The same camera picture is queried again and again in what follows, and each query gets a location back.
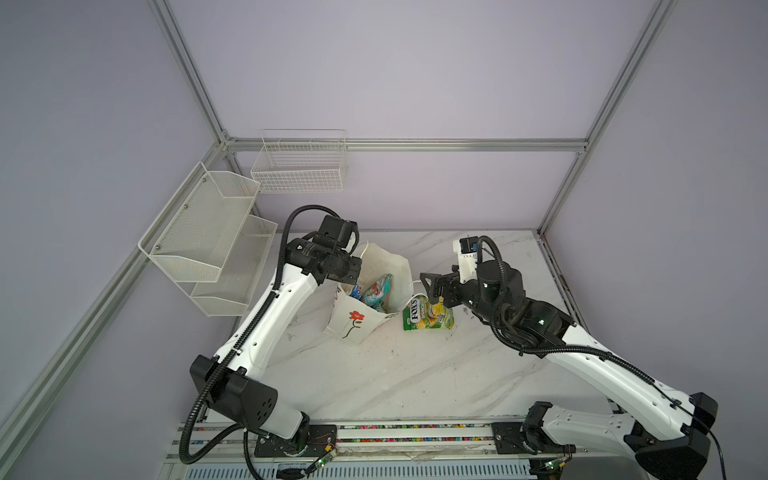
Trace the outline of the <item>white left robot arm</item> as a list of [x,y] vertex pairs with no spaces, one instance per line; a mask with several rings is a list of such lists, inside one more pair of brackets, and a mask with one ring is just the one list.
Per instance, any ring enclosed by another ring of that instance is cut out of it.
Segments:
[[301,306],[325,281],[358,279],[362,259],[354,255],[355,234],[315,233],[281,247],[267,291],[243,324],[211,357],[198,356],[190,374],[198,391],[187,417],[194,424],[208,407],[230,419],[237,429],[277,436],[300,450],[308,435],[309,417],[279,398],[261,382],[272,353]]

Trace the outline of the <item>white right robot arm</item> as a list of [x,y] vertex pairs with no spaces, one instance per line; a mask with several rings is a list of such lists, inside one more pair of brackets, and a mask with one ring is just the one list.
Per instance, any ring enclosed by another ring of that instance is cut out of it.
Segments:
[[520,427],[523,449],[580,446],[632,458],[656,479],[699,477],[712,445],[713,398],[664,386],[608,350],[562,310],[528,297],[521,273],[507,263],[484,261],[469,277],[455,266],[420,280],[431,303],[467,307],[503,345],[564,368],[619,408],[589,414],[537,401]]

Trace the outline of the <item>green Fox's spring tea bag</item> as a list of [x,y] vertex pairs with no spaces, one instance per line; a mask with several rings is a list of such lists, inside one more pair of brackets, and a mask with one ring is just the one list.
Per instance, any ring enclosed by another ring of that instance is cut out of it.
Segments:
[[425,294],[414,295],[402,311],[403,329],[405,331],[452,329],[455,324],[452,309],[446,308],[445,315],[431,315],[430,304]]

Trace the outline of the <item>blue m&m's packet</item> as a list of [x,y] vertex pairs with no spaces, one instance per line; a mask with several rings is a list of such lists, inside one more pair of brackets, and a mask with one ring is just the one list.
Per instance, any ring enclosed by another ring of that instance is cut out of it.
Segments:
[[356,299],[356,300],[361,300],[362,299],[363,291],[362,291],[362,289],[361,289],[359,284],[356,284],[356,285],[354,285],[352,287],[352,289],[351,289],[351,291],[349,293],[349,296],[354,298],[354,299]]

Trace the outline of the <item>teal Fox's large candy bag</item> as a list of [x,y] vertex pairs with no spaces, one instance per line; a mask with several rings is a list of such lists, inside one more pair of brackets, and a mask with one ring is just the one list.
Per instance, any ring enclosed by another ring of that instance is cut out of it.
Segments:
[[384,312],[384,301],[391,291],[392,274],[384,274],[376,280],[364,293],[361,301],[368,307]]

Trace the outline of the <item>white floral paper bag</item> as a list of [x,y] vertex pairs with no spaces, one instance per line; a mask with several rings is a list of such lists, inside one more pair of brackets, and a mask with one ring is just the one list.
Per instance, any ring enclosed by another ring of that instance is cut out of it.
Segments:
[[414,296],[409,261],[366,242],[354,255],[362,259],[359,277],[336,287],[324,333],[348,345],[359,345],[378,327],[402,313]]

